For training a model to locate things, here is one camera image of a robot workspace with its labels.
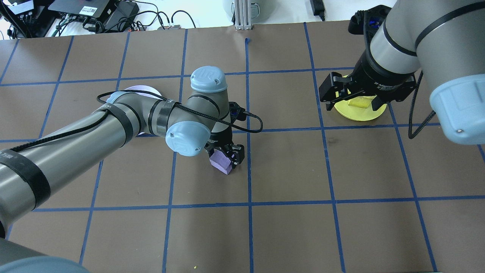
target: blue tape line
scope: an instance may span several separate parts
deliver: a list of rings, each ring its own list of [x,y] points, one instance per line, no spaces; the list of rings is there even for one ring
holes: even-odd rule
[[[295,132],[295,131],[317,131],[317,130],[321,130],[321,127],[263,129],[262,132]]]
[[[166,78],[178,78],[180,75],[168,75],[168,76],[146,76],[146,77],[129,77],[121,78],[122,81],[132,81],[132,80],[151,80],[151,79],[166,79]]]
[[[57,212],[57,211],[90,211],[90,207],[38,207],[32,212]]]
[[[5,69],[3,70],[3,73],[1,74],[0,78],[0,83],[2,83],[3,78],[5,77],[5,74],[7,73],[7,69],[10,66],[10,62],[12,61],[12,58],[14,57],[15,50],[17,49],[17,45],[20,39],[17,39],[17,42],[15,42],[14,49],[12,49],[12,53],[10,53],[10,57],[8,58],[7,64],[5,65]]]
[[[358,204],[358,203],[392,203],[392,202],[413,202],[414,198],[378,198],[378,199],[345,199],[335,200],[337,204]]]
[[[292,73],[292,72],[311,72],[311,69],[287,69],[287,70],[250,71],[249,74],[273,74],[273,73]]]
[[[329,126],[325,130],[342,130],[342,129],[368,129],[368,128],[394,128],[394,125],[350,125],[350,126]]]
[[[485,199],[485,195],[418,197],[419,201],[475,200],[475,199]]]
[[[224,73],[226,76],[231,76],[231,75],[246,75],[246,72],[229,72],[229,73]]]
[[[480,151],[480,154],[482,155],[482,158],[483,158],[484,163],[485,163],[485,152],[484,152],[481,145],[477,145],[477,146],[478,146],[478,150]]]
[[[183,54],[182,54],[182,68],[180,70],[180,90],[178,93],[178,101],[182,101],[182,89],[183,89],[183,74],[185,71],[185,52],[187,51],[187,33],[189,32],[188,29],[185,29],[185,36],[183,39]]]
[[[125,50],[123,51],[123,57],[121,58],[120,72],[118,73],[118,79],[116,81],[116,89],[115,90],[118,90],[120,88],[121,75],[123,74],[123,67],[125,66],[126,52],[128,51],[129,35],[130,34],[131,34],[131,32],[128,32],[128,34],[126,35]]]
[[[316,68],[315,71],[322,70],[345,70],[349,68]],[[230,75],[246,75],[246,74],[277,74],[277,73],[289,73],[289,72],[310,72],[311,69],[291,69],[291,70],[263,70],[263,71],[244,71],[244,72],[228,72],[224,73],[226,76]],[[72,80],[72,81],[60,81],[60,84],[76,84],[76,83],[95,83],[95,82],[113,82],[113,81],[131,81],[131,80],[150,80],[150,79],[165,79],[165,78],[178,78],[180,75],[163,75],[163,76],[146,76],[146,77],[126,77],[126,78],[109,78],[109,79],[92,79],[92,80]],[[183,75],[184,78],[190,77],[190,75]],[[0,86],[22,86],[22,85],[53,85],[57,82],[35,82],[35,83],[16,83],[16,84],[0,84]]]
[[[177,163],[177,153],[174,152],[172,159],[172,176],[170,178],[170,192],[168,196],[167,206],[167,223],[165,226],[165,242],[163,244],[163,258],[162,258],[162,273],[167,272],[167,256],[168,256],[168,239],[170,233],[170,220],[172,218],[172,201],[174,196],[174,181],[175,181],[175,166]]]
[[[110,78],[110,79],[95,79],[95,80],[73,80],[73,81],[60,81],[60,84],[78,84],[78,83],[97,83],[97,82],[114,82],[117,81],[118,78]]]
[[[42,135],[44,134],[44,130],[47,124],[47,119],[49,118],[49,114],[52,109],[52,104],[54,103],[54,98],[56,97],[57,89],[59,88],[59,82],[61,81],[62,73],[64,72],[64,68],[67,63],[67,58],[69,57],[69,53],[71,52],[73,41],[74,41],[74,36],[71,36],[71,41],[69,42],[69,47],[67,48],[67,52],[64,57],[64,62],[61,67],[61,72],[59,73],[59,77],[57,78],[56,87],[54,88],[54,92],[52,93],[52,97],[50,98],[49,107],[47,108],[47,112],[46,112],[46,117],[44,118],[44,122],[42,123],[42,128],[40,129],[39,138],[41,138]]]
[[[419,201],[447,201],[447,200],[479,200],[485,199],[485,195],[463,195],[463,196],[430,196],[418,197]],[[251,206],[272,206],[272,205],[325,205],[325,204],[358,204],[358,203],[392,203],[392,202],[414,202],[414,197],[403,198],[379,198],[379,199],[342,199],[342,200],[303,200],[303,201],[266,201],[251,202]],[[239,203],[208,203],[208,204],[183,204],[170,205],[170,208],[198,208],[198,207],[238,207],[249,206],[249,202]],[[142,206],[102,206],[93,207],[93,211],[106,210],[145,210],[145,209],[168,209],[168,205],[142,205]],[[60,208],[36,208],[32,212],[59,212],[59,211],[89,211],[90,207],[60,207]]]
[[[57,82],[42,82],[42,83],[21,83],[21,84],[1,84],[0,86],[26,86],[26,85],[54,85]]]
[[[244,39],[244,52],[246,63],[246,110],[249,110],[249,42],[250,38]],[[250,120],[246,120],[247,128],[250,127]],[[248,233],[249,233],[249,272],[254,273],[254,249],[253,249],[253,207],[252,207],[252,177],[251,177],[251,134],[247,136],[247,201],[248,201]]]
[[[96,202],[97,188],[99,187],[99,179],[101,178],[101,171],[103,169],[103,160],[99,163],[96,175],[96,183],[93,190],[93,198],[91,199],[91,207],[89,208],[88,222],[86,223],[86,232],[84,233],[84,240],[82,241],[81,255],[79,256],[79,264],[82,265],[84,260],[84,253],[86,252],[86,244],[88,242],[89,229],[91,228],[91,219],[93,218],[94,204]]]
[[[233,207],[233,206],[248,206],[248,202],[239,203],[210,203],[210,204],[188,204],[188,205],[172,205],[172,208],[197,208],[197,207]]]
[[[305,36],[307,38],[308,53],[310,55],[310,62],[311,62],[311,69],[312,69],[312,76],[313,76],[313,87],[315,89],[315,99],[316,99],[317,109],[318,109],[318,118],[320,120],[320,127],[321,127],[321,131],[322,131],[323,150],[324,150],[324,153],[325,153],[325,163],[326,163],[326,166],[327,166],[328,185],[330,187],[330,197],[332,199],[332,210],[333,210],[333,214],[334,214],[335,233],[336,233],[336,236],[337,236],[337,246],[339,248],[340,266],[342,268],[342,272],[345,273],[345,261],[344,261],[344,258],[343,258],[342,240],[341,240],[341,237],[340,237],[339,217],[338,217],[338,214],[337,214],[337,205],[336,205],[336,202],[335,202],[335,194],[334,194],[334,189],[333,189],[332,173],[331,173],[331,169],[330,169],[330,160],[329,160],[329,157],[328,157],[327,141],[326,141],[325,128],[324,128],[323,118],[322,118],[322,110],[320,108],[320,100],[319,100],[318,86],[317,86],[317,76],[315,74],[315,63],[314,63],[314,60],[313,60],[313,53],[312,53],[312,50],[311,50],[310,37],[308,35],[307,23],[303,23],[303,27],[305,29]]]
[[[398,139],[398,142],[399,142],[399,147],[401,148],[401,153],[403,155],[404,166],[406,167],[407,177],[409,178],[409,184],[411,186],[411,191],[413,192],[413,197],[414,197],[415,204],[416,204],[416,210],[418,211],[418,216],[419,216],[421,228],[422,228],[422,231],[423,231],[424,241],[426,242],[426,248],[428,249],[428,254],[429,254],[429,258],[431,260],[431,265],[433,266],[433,271],[437,272],[438,270],[437,270],[437,267],[436,267],[435,257],[433,255],[433,250],[431,249],[431,243],[430,243],[429,238],[428,238],[428,232],[426,230],[426,225],[424,224],[424,218],[423,218],[423,215],[422,215],[422,212],[421,212],[421,206],[420,206],[420,203],[419,203],[418,195],[416,193],[416,188],[414,187],[414,181],[413,181],[413,177],[411,175],[411,169],[409,168],[409,163],[407,161],[406,152],[404,150],[403,140],[401,139],[401,133],[399,133],[399,128],[397,126],[396,117],[394,116],[394,111],[392,110],[391,104],[389,104],[389,111],[391,113],[392,122],[395,125],[394,129],[396,130],[396,135],[397,135],[397,139]]]
[[[37,139],[34,138],[29,138],[29,139],[5,139],[5,140],[0,140],[0,143],[5,143],[5,142],[32,142],[36,141]]]
[[[183,74],[185,70],[185,53],[187,51],[187,34],[188,30],[185,30],[184,42],[183,42],[183,52],[182,52],[182,67],[180,69],[180,90],[178,91],[178,101],[182,100],[183,91]],[[172,159],[172,176],[170,178],[170,192],[168,196],[168,207],[167,207],[167,222],[165,226],[165,242],[163,245],[163,258],[162,258],[162,273],[167,271],[167,256],[168,256],[168,240],[170,233],[170,220],[172,218],[172,201],[174,197],[174,184],[175,184],[175,170],[177,165],[177,153],[174,152]]]

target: robotic arm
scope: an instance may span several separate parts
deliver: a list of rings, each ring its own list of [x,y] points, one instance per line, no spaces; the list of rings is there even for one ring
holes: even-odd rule
[[[140,132],[165,137],[181,155],[205,149],[211,164],[228,174],[244,159],[244,146],[234,145],[231,127],[257,133],[262,121],[228,101],[224,73],[216,67],[194,71],[191,87],[185,105],[142,96],[138,90],[102,94],[111,96],[91,115],[38,141],[0,151],[0,237],[5,238],[10,224]],[[261,128],[233,124],[247,116],[259,119]]]
[[[330,111],[339,101],[375,95],[376,111],[406,99],[421,67],[447,138],[485,143],[483,18],[485,1],[480,0],[398,0],[392,9],[357,12],[349,32],[363,34],[366,49],[347,78],[328,75],[319,88],[320,101]]]

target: cable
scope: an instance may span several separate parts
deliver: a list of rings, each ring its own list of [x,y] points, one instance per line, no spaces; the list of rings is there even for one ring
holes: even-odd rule
[[[242,128],[242,127],[240,127],[238,125],[231,124],[230,122],[224,121],[222,119],[218,119],[218,118],[215,118],[215,117],[206,115],[204,113],[197,112],[197,111],[192,110],[190,108],[187,108],[187,107],[183,106],[179,102],[176,102],[174,106],[177,107],[177,108],[180,108],[180,109],[184,110],[185,112],[188,112],[188,113],[191,113],[191,114],[194,114],[194,115],[197,115],[197,116],[206,118],[206,119],[210,119],[210,120],[213,120],[213,121],[222,123],[222,124],[227,125],[227,126],[231,126],[233,128],[239,129],[239,130],[244,131],[244,132],[247,132],[247,133],[259,133],[259,132],[261,132],[263,130],[263,121],[261,120],[261,118],[258,117],[258,116],[256,116],[256,115],[254,115],[253,113],[250,113],[250,112],[247,112],[247,111],[244,111],[243,113],[246,114],[247,116],[250,116],[250,117],[253,117],[253,118],[256,118],[257,120],[259,120],[259,124],[260,124],[259,129],[257,129],[257,130],[250,130],[250,129]]]
[[[94,123],[91,123],[90,125],[87,125],[87,126],[84,126],[82,128],[75,129],[75,130],[72,130],[72,131],[68,131],[68,132],[65,132],[65,133],[61,133],[61,134],[58,134],[58,135],[55,135],[55,136],[49,136],[49,137],[46,137],[46,138],[38,139],[38,140],[33,141],[33,142],[25,143],[25,144],[19,145],[17,147],[11,148],[11,150],[18,153],[20,151],[23,151],[23,150],[30,148],[30,147],[33,147],[33,146],[44,144],[46,142],[50,142],[50,141],[60,139],[60,138],[63,138],[63,137],[68,137],[68,136],[71,136],[71,135],[74,135],[74,134],[82,133],[84,131],[87,131],[89,129],[92,129],[92,128],[100,125],[106,119],[107,116],[108,116],[108,112],[106,111],[106,112],[104,112],[104,115],[100,119],[98,119]]]
[[[14,29],[19,31],[24,38],[32,38],[32,33],[30,32],[29,28],[25,24],[23,25],[25,29],[21,28],[21,25],[17,21],[16,15],[2,1],[0,1],[0,13],[5,16],[5,18],[13,25]]]
[[[152,25],[152,24],[155,22],[155,20],[156,20],[156,19],[158,19],[158,22],[160,23],[160,26],[162,27],[162,29],[165,29],[165,27],[164,27],[164,25],[163,25],[163,20],[162,20],[162,18],[160,17],[160,13],[164,14],[164,15],[165,15],[165,17],[167,18],[167,23],[170,23],[170,20],[168,19],[168,15],[167,15],[165,12],[163,12],[163,11],[159,11],[158,6],[157,6],[157,5],[155,5],[155,4],[153,4],[153,3],[149,3],[149,2],[142,2],[142,1],[136,1],[136,0],[118,0],[118,2],[117,2],[117,3],[115,3],[114,5],[115,5],[116,7],[118,7],[118,4],[119,4],[120,2],[122,2],[122,1],[124,1],[124,2],[142,3],[142,4],[149,4],[149,5],[154,6],[154,7],[157,9],[157,12],[156,12],[157,16],[156,16],[156,17],[155,17],[155,18],[152,20],[152,22],[151,22],[150,24],[148,24],[148,25],[142,25],[142,26],[144,26],[144,27],[151,26],[151,25]]]
[[[172,14],[172,24],[174,23],[174,15],[175,15],[175,14],[177,14],[178,12],[183,12],[183,13],[187,14],[187,15],[189,16],[189,18],[190,18],[190,21],[192,21],[192,24],[194,25],[194,28],[195,28],[195,29],[197,28],[197,27],[195,26],[194,20],[192,19],[192,16],[190,16],[190,14],[189,14],[188,12],[184,11],[184,10],[177,10],[176,12],[174,12],[174,13]]]
[[[421,71],[420,77],[418,78],[418,82],[416,83],[416,89],[414,90],[413,99],[411,100],[411,109],[409,110],[409,124],[407,128],[407,135],[409,139],[415,138],[421,130],[429,123],[429,121],[436,115],[435,111],[431,111],[428,117],[419,125],[416,131],[413,133],[413,112],[414,112],[414,104],[416,102],[416,97],[418,96],[418,90],[421,85],[421,80],[423,78],[423,71]]]
[[[65,23],[65,24],[63,24],[63,25],[61,25],[62,29],[59,31],[59,36],[61,36],[62,32],[64,32],[64,30],[66,29],[67,25],[68,25],[68,24],[70,24],[70,23],[72,23],[72,22],[75,22],[75,20],[76,20],[76,19],[75,19],[75,18],[73,18],[73,19],[71,19],[69,22],[67,22],[67,23]]]
[[[157,97],[163,101],[166,101],[167,98],[164,97],[164,96],[161,96],[161,95],[158,95],[158,94],[154,94],[152,92],[148,92],[148,91],[142,91],[142,90],[121,90],[123,92],[134,92],[134,93],[144,93],[144,94],[149,94],[149,95],[152,95],[154,97]],[[106,103],[105,101],[103,101],[101,98],[102,97],[105,97],[105,96],[108,96],[108,95],[111,95],[115,93],[115,91],[112,91],[112,92],[107,92],[107,93],[103,93],[99,96],[96,97],[96,100],[100,103]],[[210,119],[210,120],[213,120],[215,122],[219,122],[219,123],[222,123],[224,125],[227,125],[227,126],[230,126],[230,127],[233,127],[233,128],[236,128],[236,129],[239,129],[241,131],[244,131],[244,132],[247,132],[247,133],[259,133],[263,130],[263,121],[261,120],[260,117],[256,116],[255,114],[253,113],[250,113],[250,112],[247,112],[247,111],[244,111],[243,113],[249,117],[252,117],[252,118],[255,118],[257,120],[259,120],[259,124],[260,124],[260,127],[259,129],[257,130],[250,130],[250,129],[246,129],[246,128],[243,128],[243,127],[240,127],[238,125],[234,125],[234,124],[231,124],[230,122],[227,122],[225,120],[222,120],[222,119],[218,119],[218,118],[215,118],[215,117],[212,117],[212,116],[209,116],[209,115],[206,115],[204,113],[201,113],[201,112],[198,112],[198,111],[195,111],[195,110],[192,110],[190,108],[187,108],[185,106],[183,106],[181,103],[179,102],[176,102],[174,104],[174,107],[177,107],[177,108],[180,108],[181,110],[185,111],[185,112],[188,112],[188,113],[191,113],[191,114],[194,114],[194,115],[197,115],[197,116],[200,116],[200,117],[203,117],[203,118],[206,118],[206,119]]]
[[[159,15],[158,13],[154,12],[154,11],[151,11],[151,10],[143,11],[143,12],[140,12],[140,13],[134,14],[134,15],[132,15],[132,16],[128,16],[128,17],[126,17],[125,19],[122,19],[122,18],[121,18],[121,19],[120,19],[120,21],[119,21],[117,24],[115,24],[115,25],[113,25],[112,27],[110,27],[110,28],[106,29],[106,30],[105,30],[105,31],[103,31],[102,33],[106,33],[107,31],[110,31],[110,30],[114,29],[115,27],[119,29],[120,24],[123,24],[123,23],[125,23],[125,22],[130,22],[130,20],[133,20],[133,18],[135,18],[136,16],[141,15],[141,14],[144,14],[144,13],[155,13],[157,17],[160,17],[160,15]],[[153,20],[153,21],[152,21],[152,22],[151,22],[149,25],[147,25],[147,26],[152,25],[152,24],[153,24],[153,22],[154,22],[154,21],[157,19],[157,17],[156,17],[156,18],[154,18],[154,20]]]

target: label sticker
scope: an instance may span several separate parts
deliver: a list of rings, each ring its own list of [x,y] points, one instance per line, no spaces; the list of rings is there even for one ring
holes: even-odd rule
[[[93,16],[93,14],[96,12],[96,10],[97,10],[97,8],[84,6],[81,9],[81,11],[79,12],[79,14]]]

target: brown table surface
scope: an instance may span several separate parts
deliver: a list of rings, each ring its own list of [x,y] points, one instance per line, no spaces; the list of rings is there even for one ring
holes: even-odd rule
[[[369,122],[318,102],[328,73],[349,74],[364,50],[347,24],[0,42],[2,149],[89,115],[100,93],[150,85],[184,101],[190,74],[207,65],[265,124],[234,133],[247,156],[228,176],[205,154],[135,138],[16,222],[9,240],[94,273],[483,272],[484,147],[451,143],[436,118],[409,140],[410,99]],[[431,110],[421,86],[416,123]]]

